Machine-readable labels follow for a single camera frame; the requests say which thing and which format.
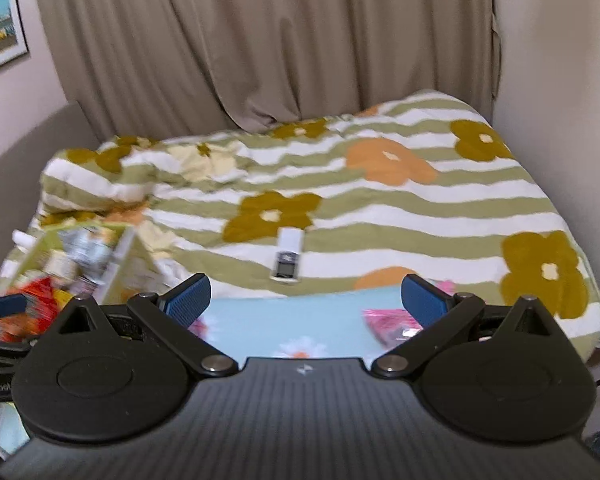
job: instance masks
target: floral blanket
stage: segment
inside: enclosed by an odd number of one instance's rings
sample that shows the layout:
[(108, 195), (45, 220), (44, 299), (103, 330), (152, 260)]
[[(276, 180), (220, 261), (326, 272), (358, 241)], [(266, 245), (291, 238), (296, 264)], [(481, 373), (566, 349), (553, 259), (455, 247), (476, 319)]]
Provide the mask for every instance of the floral blanket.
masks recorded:
[[(587, 347), (600, 331), (600, 294), (563, 218), (486, 120), (439, 92), (267, 134), (117, 137), (58, 153), (41, 183), (34, 231), (130, 221), (169, 280), (204, 272), (215, 297), (373, 288), (416, 272), (493, 304), (535, 294)], [(295, 285), (269, 277), (283, 226), (305, 230)]]

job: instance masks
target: pink package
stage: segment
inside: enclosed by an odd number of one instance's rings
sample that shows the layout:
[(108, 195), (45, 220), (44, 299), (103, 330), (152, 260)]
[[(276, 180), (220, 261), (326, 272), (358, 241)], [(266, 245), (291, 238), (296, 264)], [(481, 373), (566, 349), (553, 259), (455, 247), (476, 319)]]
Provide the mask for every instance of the pink package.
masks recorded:
[(362, 316), (371, 332), (388, 349), (397, 347), (422, 330), (421, 325), (403, 308), (363, 310)]

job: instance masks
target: bed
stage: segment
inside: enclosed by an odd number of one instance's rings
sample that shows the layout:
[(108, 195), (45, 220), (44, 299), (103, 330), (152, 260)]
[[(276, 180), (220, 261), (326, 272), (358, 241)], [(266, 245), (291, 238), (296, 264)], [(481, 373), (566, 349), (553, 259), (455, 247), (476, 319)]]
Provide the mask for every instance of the bed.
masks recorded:
[[(264, 134), (115, 137), (56, 153), (41, 183), (32, 234), (76, 212), (136, 225), (168, 285), (210, 277), (205, 331), (240, 359), (296, 346), (373, 358), (361, 310), (399, 308), (410, 272), (491, 304), (538, 296), (584, 360), (600, 332), (600, 293), (564, 219), (488, 122), (441, 92)], [(293, 285), (270, 279), (284, 226), (305, 232)], [(3, 263), (0, 292), (23, 257)], [(236, 347), (240, 328), (252, 337)]]

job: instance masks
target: curtain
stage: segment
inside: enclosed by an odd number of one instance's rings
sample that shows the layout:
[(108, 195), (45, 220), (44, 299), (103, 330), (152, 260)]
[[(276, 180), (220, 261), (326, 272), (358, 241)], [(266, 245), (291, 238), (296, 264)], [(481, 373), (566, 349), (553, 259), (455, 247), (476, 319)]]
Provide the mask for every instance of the curtain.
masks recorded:
[(491, 115), (491, 0), (38, 0), (103, 136), (263, 131), (423, 88)]

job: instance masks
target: white wall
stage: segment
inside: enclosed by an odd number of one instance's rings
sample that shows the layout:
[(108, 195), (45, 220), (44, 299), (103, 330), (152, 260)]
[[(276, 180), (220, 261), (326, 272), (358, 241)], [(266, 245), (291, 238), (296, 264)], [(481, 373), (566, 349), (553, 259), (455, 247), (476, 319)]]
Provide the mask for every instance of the white wall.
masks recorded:
[(600, 0), (496, 0), (494, 127), (547, 192), (600, 285)]
[(30, 54), (0, 69), (0, 154), (66, 103), (38, 4), (19, 3)]

